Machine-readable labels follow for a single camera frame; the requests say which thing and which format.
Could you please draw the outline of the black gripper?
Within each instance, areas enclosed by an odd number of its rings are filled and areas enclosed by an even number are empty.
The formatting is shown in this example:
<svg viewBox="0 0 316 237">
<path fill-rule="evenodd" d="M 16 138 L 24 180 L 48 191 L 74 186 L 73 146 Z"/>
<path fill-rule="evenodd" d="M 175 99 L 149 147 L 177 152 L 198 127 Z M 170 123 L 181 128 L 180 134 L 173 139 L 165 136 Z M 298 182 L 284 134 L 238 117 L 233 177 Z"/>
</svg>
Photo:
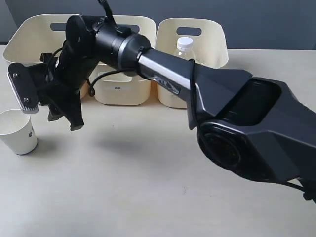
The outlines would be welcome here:
<svg viewBox="0 0 316 237">
<path fill-rule="evenodd" d="M 45 70 L 37 93 L 39 103 L 49 108 L 48 121 L 65 117 L 71 131 L 84 126 L 80 90 L 97 65 L 94 48 L 94 39 L 81 42 L 67 39 L 55 52 L 41 54 Z"/>
</svg>

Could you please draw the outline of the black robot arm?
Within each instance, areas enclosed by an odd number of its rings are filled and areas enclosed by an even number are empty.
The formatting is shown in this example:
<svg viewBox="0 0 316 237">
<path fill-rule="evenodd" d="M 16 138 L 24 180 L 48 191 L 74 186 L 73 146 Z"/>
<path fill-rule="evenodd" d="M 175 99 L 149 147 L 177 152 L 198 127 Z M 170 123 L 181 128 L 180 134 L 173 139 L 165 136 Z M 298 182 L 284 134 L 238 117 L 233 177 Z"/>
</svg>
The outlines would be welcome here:
<svg viewBox="0 0 316 237">
<path fill-rule="evenodd" d="M 71 16 L 66 39 L 40 56 L 39 101 L 49 119 L 83 125 L 79 91 L 99 62 L 151 79 L 187 104 L 189 128 L 217 166 L 255 182 L 296 188 L 316 198 L 316 115 L 284 82 L 245 70 L 213 69 L 163 53 L 111 16 Z"/>
</svg>

